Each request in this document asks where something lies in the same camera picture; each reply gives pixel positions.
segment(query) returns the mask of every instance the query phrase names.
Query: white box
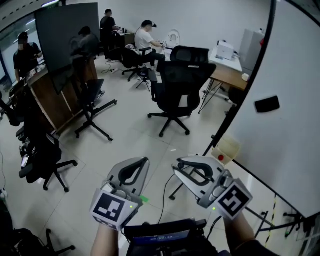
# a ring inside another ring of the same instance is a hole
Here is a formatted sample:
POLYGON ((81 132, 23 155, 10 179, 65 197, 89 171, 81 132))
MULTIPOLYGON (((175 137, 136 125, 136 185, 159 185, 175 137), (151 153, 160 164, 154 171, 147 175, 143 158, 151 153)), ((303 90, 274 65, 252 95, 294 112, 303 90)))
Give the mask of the white box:
POLYGON ((220 41, 217 47, 216 55, 231 61, 234 51, 234 47, 231 44, 220 41))

